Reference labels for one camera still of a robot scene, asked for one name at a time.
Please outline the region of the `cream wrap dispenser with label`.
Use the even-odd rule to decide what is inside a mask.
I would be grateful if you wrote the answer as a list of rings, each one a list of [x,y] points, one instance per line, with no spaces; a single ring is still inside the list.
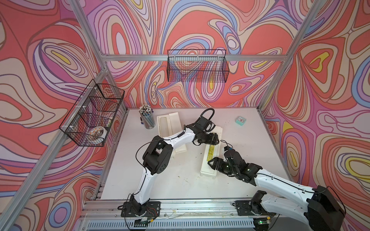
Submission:
[[[157,123],[160,137],[172,136],[183,129],[178,112],[157,116]]]

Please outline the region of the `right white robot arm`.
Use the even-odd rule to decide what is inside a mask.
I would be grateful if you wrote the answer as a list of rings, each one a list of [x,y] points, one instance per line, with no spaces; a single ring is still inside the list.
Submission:
[[[280,214],[306,225],[313,231],[338,231],[346,211],[327,187],[312,188],[281,178],[260,165],[245,162],[239,152],[228,149],[224,158],[215,157],[208,165],[228,177],[260,187],[249,201],[236,201],[239,215]]]

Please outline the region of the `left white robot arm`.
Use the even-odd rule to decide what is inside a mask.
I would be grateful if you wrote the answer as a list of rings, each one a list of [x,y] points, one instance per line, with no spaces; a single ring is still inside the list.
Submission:
[[[150,193],[157,175],[167,168],[173,150],[187,143],[193,144],[219,144],[218,135],[213,132],[215,124],[203,116],[196,122],[185,125],[182,131],[169,136],[155,136],[143,154],[141,166],[144,168],[138,189],[130,195],[122,209],[129,215],[143,216],[148,209]]]

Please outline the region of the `small teal box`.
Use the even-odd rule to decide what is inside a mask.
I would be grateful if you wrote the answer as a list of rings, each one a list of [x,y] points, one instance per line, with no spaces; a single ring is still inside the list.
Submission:
[[[241,116],[238,116],[235,122],[236,122],[238,125],[243,126],[243,125],[245,124],[245,122],[246,122],[246,119],[245,119],[245,118],[243,118],[243,117],[241,117]]]

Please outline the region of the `cup of pencils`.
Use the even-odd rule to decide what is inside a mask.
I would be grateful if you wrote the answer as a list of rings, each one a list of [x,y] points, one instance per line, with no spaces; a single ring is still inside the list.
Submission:
[[[153,129],[155,127],[155,120],[153,117],[153,110],[150,105],[143,105],[139,108],[141,122],[146,129]]]

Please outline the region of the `patterned bowl in basket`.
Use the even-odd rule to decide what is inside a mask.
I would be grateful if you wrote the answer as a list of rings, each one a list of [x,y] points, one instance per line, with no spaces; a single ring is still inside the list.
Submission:
[[[108,131],[104,127],[95,127],[89,131],[87,140],[93,144],[99,144],[104,141]]]

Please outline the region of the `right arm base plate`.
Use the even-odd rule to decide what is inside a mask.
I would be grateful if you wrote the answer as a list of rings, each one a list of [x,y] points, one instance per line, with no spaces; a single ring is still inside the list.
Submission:
[[[267,212],[261,205],[251,200],[237,200],[231,203],[237,210],[239,216],[265,216],[274,217],[276,213]]]

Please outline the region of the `aluminium rail at front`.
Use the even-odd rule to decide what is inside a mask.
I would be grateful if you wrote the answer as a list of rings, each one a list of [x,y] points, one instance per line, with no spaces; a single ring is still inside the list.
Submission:
[[[163,199],[153,222],[146,215],[121,216],[122,200],[85,204],[75,231],[309,231],[286,215],[239,216],[231,199]]]

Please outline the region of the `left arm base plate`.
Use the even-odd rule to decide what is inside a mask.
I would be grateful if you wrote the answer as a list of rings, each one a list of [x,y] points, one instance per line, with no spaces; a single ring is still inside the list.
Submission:
[[[161,202],[148,201],[143,205],[137,202],[125,202],[117,209],[121,211],[121,217],[124,218],[156,218],[160,215]]]

